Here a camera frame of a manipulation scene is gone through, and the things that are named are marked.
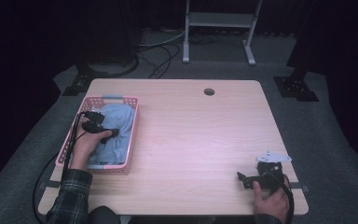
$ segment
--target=human hand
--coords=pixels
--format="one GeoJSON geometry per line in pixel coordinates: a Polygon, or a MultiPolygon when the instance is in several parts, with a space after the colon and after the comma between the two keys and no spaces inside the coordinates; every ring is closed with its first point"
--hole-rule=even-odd
{"type": "MultiPolygon", "coordinates": [[[[289,186],[287,178],[284,179],[286,187],[289,186]]],[[[255,203],[254,213],[267,214],[278,218],[282,223],[286,223],[287,213],[289,211],[289,199],[282,188],[277,189],[273,194],[267,198],[263,198],[260,184],[257,181],[253,182],[255,203]]]]}
{"type": "Polygon", "coordinates": [[[87,163],[92,152],[97,148],[101,139],[112,135],[112,131],[104,131],[101,133],[87,133],[78,125],[76,143],[73,150],[73,158],[70,169],[87,171],[87,163]]]}

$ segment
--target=table top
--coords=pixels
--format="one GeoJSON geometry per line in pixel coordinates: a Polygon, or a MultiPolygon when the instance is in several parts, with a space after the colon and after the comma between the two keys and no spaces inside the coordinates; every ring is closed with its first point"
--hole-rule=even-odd
{"type": "MultiPolygon", "coordinates": [[[[90,211],[106,205],[120,215],[251,215],[254,194],[237,172],[257,175],[255,158],[267,150],[287,155],[256,81],[93,80],[87,95],[106,94],[138,97],[140,117],[130,173],[94,175],[90,211]]],[[[292,163],[282,167],[297,182],[292,163]]],[[[51,180],[59,181],[61,171],[56,167],[51,180]]],[[[306,214],[302,189],[293,193],[295,215],[306,214]]],[[[57,195],[45,190],[41,214],[57,195]]]]}

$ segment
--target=pink basket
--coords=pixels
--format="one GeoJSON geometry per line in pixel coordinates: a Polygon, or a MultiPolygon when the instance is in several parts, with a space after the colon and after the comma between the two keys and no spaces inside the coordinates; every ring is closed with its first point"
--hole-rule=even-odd
{"type": "MultiPolygon", "coordinates": [[[[130,165],[131,165],[131,155],[133,152],[133,144],[136,135],[136,128],[139,118],[139,110],[138,110],[138,98],[130,97],[130,96],[118,96],[118,95],[104,95],[104,96],[88,96],[83,99],[83,102],[78,109],[77,113],[82,111],[91,111],[93,109],[100,109],[104,105],[108,104],[126,104],[130,105],[132,108],[135,109],[135,116],[133,119],[133,124],[131,128],[131,138],[129,143],[129,148],[127,152],[126,161],[123,164],[117,165],[89,165],[89,171],[93,174],[97,175],[127,175],[130,172],[130,165]]],[[[56,160],[56,165],[59,167],[63,167],[66,152],[69,147],[71,131],[66,135],[65,142],[62,145],[61,151],[59,156],[56,160]]]]}

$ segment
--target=plaid shirt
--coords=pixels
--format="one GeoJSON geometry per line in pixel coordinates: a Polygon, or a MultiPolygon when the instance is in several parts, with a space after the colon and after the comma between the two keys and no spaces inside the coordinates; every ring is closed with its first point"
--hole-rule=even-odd
{"type": "Polygon", "coordinates": [[[46,216],[47,223],[89,223],[92,174],[69,169],[60,193],[46,216]]]}
{"type": "Polygon", "coordinates": [[[282,222],[274,216],[267,214],[255,215],[255,223],[257,224],[282,224],[282,222]]]}

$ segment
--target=blue towel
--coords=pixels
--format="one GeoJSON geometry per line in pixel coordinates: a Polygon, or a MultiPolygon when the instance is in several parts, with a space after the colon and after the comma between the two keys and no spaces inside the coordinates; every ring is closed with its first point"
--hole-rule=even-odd
{"type": "Polygon", "coordinates": [[[131,127],[135,110],[130,105],[105,105],[101,108],[105,115],[105,129],[119,129],[117,137],[110,138],[105,144],[99,143],[89,158],[89,165],[113,165],[126,161],[131,137],[131,127]]]}

